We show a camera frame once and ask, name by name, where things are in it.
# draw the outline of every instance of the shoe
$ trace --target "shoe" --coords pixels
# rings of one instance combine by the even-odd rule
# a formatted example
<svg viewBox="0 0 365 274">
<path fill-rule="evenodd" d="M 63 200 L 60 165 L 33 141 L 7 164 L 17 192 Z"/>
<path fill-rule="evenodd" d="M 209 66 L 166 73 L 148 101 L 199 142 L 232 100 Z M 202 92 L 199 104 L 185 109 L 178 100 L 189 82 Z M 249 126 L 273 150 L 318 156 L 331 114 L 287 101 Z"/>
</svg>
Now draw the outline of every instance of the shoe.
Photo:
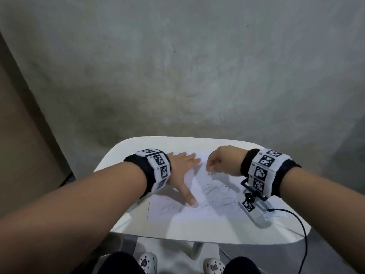
<svg viewBox="0 0 365 274">
<path fill-rule="evenodd" d="M 157 273 L 157 257 L 151 252 L 144 253 L 137 262 L 146 274 Z"/>
<path fill-rule="evenodd" d="M 204 274 L 222 274 L 225 267 L 224 263 L 216 258 L 205 259 L 203 263 Z"/>
</svg>

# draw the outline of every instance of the white table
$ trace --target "white table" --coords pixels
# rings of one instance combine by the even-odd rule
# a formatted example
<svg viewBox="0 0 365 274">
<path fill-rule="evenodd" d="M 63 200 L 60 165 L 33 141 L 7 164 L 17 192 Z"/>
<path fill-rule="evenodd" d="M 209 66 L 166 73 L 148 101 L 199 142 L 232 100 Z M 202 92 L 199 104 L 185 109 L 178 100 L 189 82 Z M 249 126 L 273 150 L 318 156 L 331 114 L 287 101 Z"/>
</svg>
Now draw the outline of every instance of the white table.
<svg viewBox="0 0 365 274">
<path fill-rule="evenodd" d="M 236 140 L 190 137 L 134 137 L 115 145 L 102 159 L 95 171 L 122 162 L 126 156 L 146 148 L 157 148 L 166 153 L 184 151 L 213 151 L 221 145 L 244 149 L 261 146 Z M 149 199 L 125 213 L 112 232 L 194 242 L 230 244 L 286 244 L 303 239 L 303 230 L 294 216 L 275 217 L 273 225 L 259 229 L 250 220 L 201 220 L 148 222 Z M 302 218 L 307 234 L 311 227 Z"/>
</svg>

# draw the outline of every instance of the hand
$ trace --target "hand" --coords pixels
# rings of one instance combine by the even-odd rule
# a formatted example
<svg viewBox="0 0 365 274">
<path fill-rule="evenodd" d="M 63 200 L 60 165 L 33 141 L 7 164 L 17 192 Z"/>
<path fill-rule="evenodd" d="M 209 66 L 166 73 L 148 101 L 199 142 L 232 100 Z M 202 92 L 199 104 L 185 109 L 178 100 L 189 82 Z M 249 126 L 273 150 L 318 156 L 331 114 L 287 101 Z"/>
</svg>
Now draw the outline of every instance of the hand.
<svg viewBox="0 0 365 274">
<path fill-rule="evenodd" d="M 190 169 L 193 169 L 201 159 L 194 159 L 196 154 L 192 153 L 187 156 L 186 152 L 180 153 L 174 156 L 171 152 L 167 154 L 171 162 L 171 175 L 167 184 L 176 188 L 181 195 L 186 199 L 187 203 L 192 207 L 198 207 L 198 202 L 196 201 L 193 194 L 190 192 L 189 188 L 184 183 L 184 175 Z"/>
<path fill-rule="evenodd" d="M 248 150 L 235 146 L 220 146 L 213 151 L 207 161 L 208 172 L 223 172 L 231 176 L 242 176 L 241 164 Z"/>
</svg>

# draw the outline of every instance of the white paper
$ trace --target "white paper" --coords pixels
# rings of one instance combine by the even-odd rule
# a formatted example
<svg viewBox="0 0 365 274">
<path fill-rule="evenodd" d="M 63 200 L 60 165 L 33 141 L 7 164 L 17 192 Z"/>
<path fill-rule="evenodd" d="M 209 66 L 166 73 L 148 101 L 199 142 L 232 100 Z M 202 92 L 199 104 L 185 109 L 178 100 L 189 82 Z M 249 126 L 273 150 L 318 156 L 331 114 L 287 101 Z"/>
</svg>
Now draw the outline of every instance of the white paper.
<svg viewBox="0 0 365 274">
<path fill-rule="evenodd" d="M 223 173 L 210 174 L 206 171 L 206 164 L 210 152 L 195 152 L 201 163 L 185 174 L 185 184 L 188 186 L 199 205 L 197 208 L 185 205 L 180 193 L 165 186 L 150 198 L 148 221 L 159 220 L 215 220 L 215 219 L 244 219 L 249 217 L 237 203 L 237 193 L 244 187 L 240 184 L 245 177 L 233 177 Z M 277 198 L 275 205 L 284 203 Z"/>
</svg>

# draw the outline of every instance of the wooden panel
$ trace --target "wooden panel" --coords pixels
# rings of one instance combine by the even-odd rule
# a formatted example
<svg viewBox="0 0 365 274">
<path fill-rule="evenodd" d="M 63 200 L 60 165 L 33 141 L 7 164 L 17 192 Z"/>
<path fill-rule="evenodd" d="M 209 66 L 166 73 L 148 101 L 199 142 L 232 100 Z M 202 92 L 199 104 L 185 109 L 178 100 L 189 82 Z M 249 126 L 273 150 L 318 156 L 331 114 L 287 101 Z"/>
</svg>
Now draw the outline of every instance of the wooden panel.
<svg viewBox="0 0 365 274">
<path fill-rule="evenodd" d="M 7 46 L 0 39 L 0 217 L 70 174 Z"/>
</svg>

